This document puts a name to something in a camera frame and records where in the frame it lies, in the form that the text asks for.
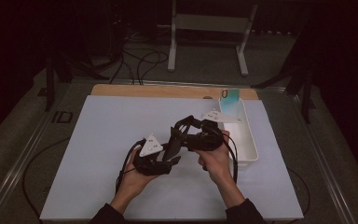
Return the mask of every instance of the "white container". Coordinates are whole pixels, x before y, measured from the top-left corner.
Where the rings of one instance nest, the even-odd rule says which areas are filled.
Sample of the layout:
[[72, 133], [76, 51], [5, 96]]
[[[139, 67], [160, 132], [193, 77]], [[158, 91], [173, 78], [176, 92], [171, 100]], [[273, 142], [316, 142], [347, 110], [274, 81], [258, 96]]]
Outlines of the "white container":
[[[245, 106], [242, 99], [239, 99], [236, 110], [237, 110], [237, 114], [236, 115], [231, 114], [230, 116], [235, 116], [241, 122], [239, 123], [225, 122], [223, 123], [222, 128], [224, 130], [229, 131], [230, 133], [229, 136], [234, 141], [235, 146], [237, 147], [238, 169], [243, 170], [246, 166], [248, 166], [253, 161], [256, 161], [258, 159], [258, 153], [255, 147], [255, 141], [252, 135], [252, 130], [250, 129], [249, 126], [248, 118], [246, 116]], [[231, 147], [231, 149], [235, 154], [235, 147], [231, 140], [229, 141], [228, 145]]]

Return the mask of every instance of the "black device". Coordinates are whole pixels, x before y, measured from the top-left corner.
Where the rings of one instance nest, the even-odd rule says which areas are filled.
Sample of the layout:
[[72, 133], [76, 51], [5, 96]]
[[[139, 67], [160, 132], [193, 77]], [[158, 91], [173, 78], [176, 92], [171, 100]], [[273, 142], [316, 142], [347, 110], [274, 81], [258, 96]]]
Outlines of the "black device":
[[[201, 129], [201, 132], [190, 134], [188, 133], [190, 127]], [[137, 146], [143, 147], [145, 142], [146, 139], [138, 141], [130, 149], [127, 158], [124, 161], [123, 168], [117, 178], [117, 191], [131, 153]], [[193, 116], [181, 119], [175, 123], [174, 127], [171, 127], [170, 140], [167, 144], [162, 145], [162, 151], [147, 156], [141, 156], [141, 150], [138, 150], [132, 164], [135, 169], [143, 175], [167, 175], [171, 172], [172, 167], [181, 159], [181, 157], [174, 157], [179, 153], [181, 147], [187, 147], [189, 151], [192, 151], [193, 149], [213, 151], [223, 144], [227, 146], [233, 158], [234, 180], [237, 182], [238, 163], [236, 156], [229, 147], [228, 142], [224, 139], [224, 135], [218, 128], [217, 122], [207, 119], [198, 120]], [[162, 160], [158, 161], [158, 155], [162, 152], [164, 152]]]

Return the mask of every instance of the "person's right hand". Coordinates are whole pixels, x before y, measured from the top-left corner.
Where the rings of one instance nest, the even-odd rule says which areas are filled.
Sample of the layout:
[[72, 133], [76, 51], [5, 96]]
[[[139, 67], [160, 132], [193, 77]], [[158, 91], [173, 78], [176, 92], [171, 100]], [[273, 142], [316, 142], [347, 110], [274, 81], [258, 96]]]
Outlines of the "person's right hand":
[[[228, 142], [228, 131], [222, 131], [224, 139]], [[227, 208], [240, 205], [245, 201], [245, 197], [238, 189], [229, 171], [229, 156], [228, 148], [222, 144], [214, 151], [201, 151], [193, 149], [199, 157], [199, 164], [206, 167], [212, 181], [219, 188], [223, 201]]]
[[[222, 133], [225, 141], [228, 142], [229, 132], [222, 130]], [[199, 164], [207, 169], [212, 181], [216, 185], [231, 178], [228, 148], [224, 144], [214, 151], [201, 151], [196, 149], [193, 149], [193, 151], [200, 155]]]

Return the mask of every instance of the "wrist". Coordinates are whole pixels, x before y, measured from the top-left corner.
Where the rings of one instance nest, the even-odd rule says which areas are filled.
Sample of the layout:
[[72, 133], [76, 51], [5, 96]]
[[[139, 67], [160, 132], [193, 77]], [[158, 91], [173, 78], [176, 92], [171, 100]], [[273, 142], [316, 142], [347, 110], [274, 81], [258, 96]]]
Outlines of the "wrist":
[[217, 185], [219, 192], [227, 208], [237, 206], [245, 201], [240, 189], [238, 189], [232, 177]]
[[110, 205], [123, 215], [128, 205], [135, 197], [136, 195], [129, 190], [119, 190]]

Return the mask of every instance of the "white table surface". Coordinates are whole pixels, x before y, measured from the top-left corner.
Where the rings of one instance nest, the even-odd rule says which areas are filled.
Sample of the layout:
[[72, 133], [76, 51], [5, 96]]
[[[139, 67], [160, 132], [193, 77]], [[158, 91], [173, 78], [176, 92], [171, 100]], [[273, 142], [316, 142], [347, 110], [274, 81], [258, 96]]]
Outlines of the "white table surface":
[[[244, 101], [259, 158], [239, 171], [238, 186], [265, 219], [302, 218], [289, 174], [261, 101]], [[189, 115], [219, 109], [216, 100], [89, 96], [54, 179], [41, 219], [91, 219], [115, 192], [130, 147]], [[225, 205], [198, 155], [181, 151], [169, 175], [153, 180], [124, 216], [131, 220], [221, 220]]]

